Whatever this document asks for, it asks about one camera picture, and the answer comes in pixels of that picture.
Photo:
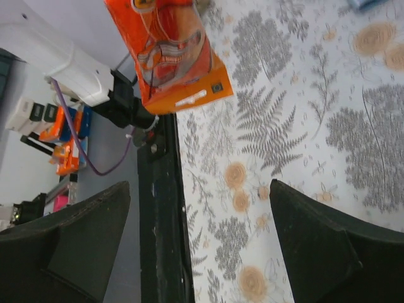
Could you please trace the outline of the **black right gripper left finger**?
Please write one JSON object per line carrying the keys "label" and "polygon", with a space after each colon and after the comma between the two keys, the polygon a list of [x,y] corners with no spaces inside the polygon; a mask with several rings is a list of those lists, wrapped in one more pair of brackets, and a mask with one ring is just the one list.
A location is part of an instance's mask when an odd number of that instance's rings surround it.
{"label": "black right gripper left finger", "polygon": [[1,232],[1,302],[102,302],[129,212],[121,181]]}

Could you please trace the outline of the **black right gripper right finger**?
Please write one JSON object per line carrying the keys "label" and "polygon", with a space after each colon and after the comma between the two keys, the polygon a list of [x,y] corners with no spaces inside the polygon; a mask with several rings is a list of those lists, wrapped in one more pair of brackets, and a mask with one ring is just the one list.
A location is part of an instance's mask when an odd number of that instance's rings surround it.
{"label": "black right gripper right finger", "polygon": [[277,179],[270,203],[296,302],[403,302],[403,233],[321,204]]}

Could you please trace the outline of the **orange small razor packet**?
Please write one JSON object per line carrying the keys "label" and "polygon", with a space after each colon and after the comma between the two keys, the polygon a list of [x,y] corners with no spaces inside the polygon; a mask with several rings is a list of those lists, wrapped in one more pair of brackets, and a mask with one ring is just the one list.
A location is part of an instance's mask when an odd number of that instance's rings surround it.
{"label": "orange small razor packet", "polygon": [[105,3],[135,63],[143,107],[171,114],[232,96],[194,1]]}

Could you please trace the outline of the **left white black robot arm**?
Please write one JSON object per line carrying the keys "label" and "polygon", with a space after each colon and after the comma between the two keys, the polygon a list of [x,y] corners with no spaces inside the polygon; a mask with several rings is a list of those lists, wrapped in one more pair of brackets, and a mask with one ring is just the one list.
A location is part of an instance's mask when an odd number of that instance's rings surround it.
{"label": "left white black robot arm", "polygon": [[24,1],[1,1],[1,48],[69,88],[79,100],[120,128],[149,131],[158,116],[135,97],[130,81],[94,59]]}

